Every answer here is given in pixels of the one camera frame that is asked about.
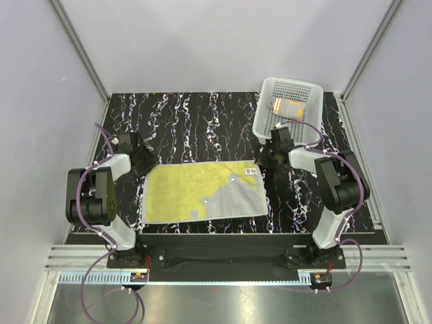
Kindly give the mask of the orange towel with grey pattern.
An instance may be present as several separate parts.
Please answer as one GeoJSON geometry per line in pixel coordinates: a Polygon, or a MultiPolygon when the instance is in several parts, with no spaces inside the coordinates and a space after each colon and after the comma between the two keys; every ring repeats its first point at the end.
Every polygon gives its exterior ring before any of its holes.
{"type": "Polygon", "coordinates": [[[304,115],[306,104],[290,99],[275,99],[273,103],[273,114],[282,118],[301,120],[304,115]]]}

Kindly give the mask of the yellow and grey towel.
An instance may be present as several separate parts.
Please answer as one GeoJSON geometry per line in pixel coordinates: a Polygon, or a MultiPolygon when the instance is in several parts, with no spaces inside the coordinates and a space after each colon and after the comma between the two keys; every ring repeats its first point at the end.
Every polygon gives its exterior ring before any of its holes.
{"type": "Polygon", "coordinates": [[[158,165],[144,180],[145,224],[257,217],[268,212],[261,171],[254,161],[158,165]]]}

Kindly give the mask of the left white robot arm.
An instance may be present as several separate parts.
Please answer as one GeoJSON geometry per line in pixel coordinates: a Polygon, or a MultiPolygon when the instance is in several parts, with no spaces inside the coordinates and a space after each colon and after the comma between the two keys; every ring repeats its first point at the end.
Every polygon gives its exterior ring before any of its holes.
{"type": "Polygon", "coordinates": [[[115,195],[115,182],[136,171],[146,175],[158,164],[142,136],[123,133],[113,139],[107,156],[90,167],[71,169],[67,174],[65,216],[69,223],[82,225],[108,243],[112,257],[131,267],[146,258],[138,234],[121,220],[115,195]]]}

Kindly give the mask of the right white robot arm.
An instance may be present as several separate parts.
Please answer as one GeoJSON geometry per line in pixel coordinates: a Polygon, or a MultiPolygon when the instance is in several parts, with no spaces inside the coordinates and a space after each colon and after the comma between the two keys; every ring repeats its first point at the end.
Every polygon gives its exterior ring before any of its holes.
{"type": "Polygon", "coordinates": [[[356,155],[351,150],[320,151],[295,145],[287,127],[274,128],[257,163],[266,168],[301,169],[317,176],[324,204],[317,227],[298,263],[322,267],[338,253],[341,234],[364,201],[370,188],[356,155]]]}

